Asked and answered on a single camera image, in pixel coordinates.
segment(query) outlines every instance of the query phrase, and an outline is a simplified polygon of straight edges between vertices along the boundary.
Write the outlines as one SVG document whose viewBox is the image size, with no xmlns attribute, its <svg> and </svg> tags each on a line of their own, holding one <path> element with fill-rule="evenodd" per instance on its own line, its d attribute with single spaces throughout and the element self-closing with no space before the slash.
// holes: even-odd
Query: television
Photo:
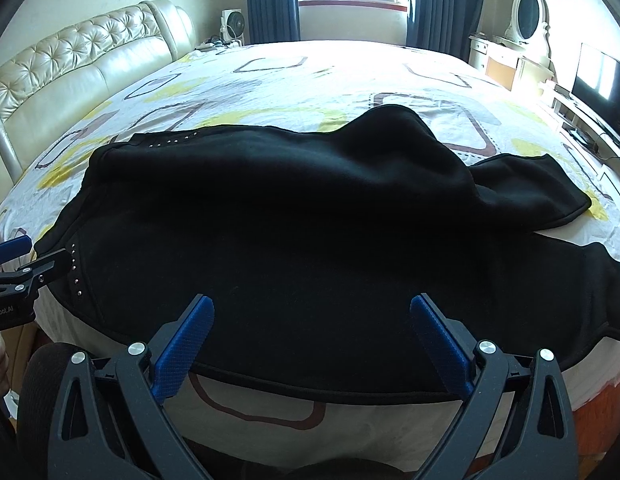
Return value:
<svg viewBox="0 0 620 480">
<path fill-rule="evenodd" d="M 595 113 L 592 118 L 620 147 L 620 62 L 583 43 L 572 95 Z"/>
</svg>

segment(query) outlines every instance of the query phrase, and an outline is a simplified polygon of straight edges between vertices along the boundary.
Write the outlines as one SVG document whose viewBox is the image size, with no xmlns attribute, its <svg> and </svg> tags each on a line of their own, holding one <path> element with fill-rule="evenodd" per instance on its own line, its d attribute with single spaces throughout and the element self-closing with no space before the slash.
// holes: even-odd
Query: oval mirror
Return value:
<svg viewBox="0 0 620 480">
<path fill-rule="evenodd" d="M 538 0 L 521 0 L 518 4 L 518 30 L 524 40 L 529 40 L 539 26 L 541 9 Z"/>
</svg>

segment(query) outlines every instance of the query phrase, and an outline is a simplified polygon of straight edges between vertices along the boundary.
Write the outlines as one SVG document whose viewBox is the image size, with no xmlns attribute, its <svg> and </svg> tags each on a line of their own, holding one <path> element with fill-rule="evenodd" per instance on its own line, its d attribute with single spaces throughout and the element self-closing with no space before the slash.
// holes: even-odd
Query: cream leather headboard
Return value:
<svg viewBox="0 0 620 480">
<path fill-rule="evenodd" d="M 66 27 L 0 66 L 0 202 L 91 110 L 194 49 L 187 13 L 142 2 Z"/>
</svg>

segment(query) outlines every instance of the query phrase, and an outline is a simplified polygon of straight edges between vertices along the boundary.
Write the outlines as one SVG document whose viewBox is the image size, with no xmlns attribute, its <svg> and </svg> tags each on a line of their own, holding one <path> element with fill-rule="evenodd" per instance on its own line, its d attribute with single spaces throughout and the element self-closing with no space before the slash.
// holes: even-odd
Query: metal screw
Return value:
<svg viewBox="0 0 620 480">
<path fill-rule="evenodd" d="M 554 354 L 552 353 L 552 350 L 544 348 L 539 352 L 539 354 L 541 354 L 541 358 L 545 359 L 546 361 L 554 361 Z"/>
<path fill-rule="evenodd" d="M 77 352 L 76 354 L 72 354 L 70 360 L 76 365 L 81 364 L 85 361 L 85 354 L 83 352 Z"/>
<path fill-rule="evenodd" d="M 493 354 L 496 352 L 496 345 L 491 341 L 481 341 L 478 343 L 478 349 L 484 354 Z"/>
<path fill-rule="evenodd" d="M 128 353 L 130 355 L 139 355 L 142 354 L 145 350 L 146 345 L 144 345 L 143 343 L 132 343 L 132 345 L 128 347 Z"/>
</svg>

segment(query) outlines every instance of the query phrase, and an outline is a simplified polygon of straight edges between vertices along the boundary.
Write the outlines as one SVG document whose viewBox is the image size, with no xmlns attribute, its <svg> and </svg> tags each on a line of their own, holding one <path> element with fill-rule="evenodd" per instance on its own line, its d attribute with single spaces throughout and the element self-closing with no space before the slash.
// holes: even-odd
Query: blue curtain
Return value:
<svg viewBox="0 0 620 480">
<path fill-rule="evenodd" d="M 406 45 L 467 61 L 483 0 L 408 0 Z"/>
<path fill-rule="evenodd" d="M 299 41 L 298 0 L 248 0 L 250 43 Z"/>
</svg>

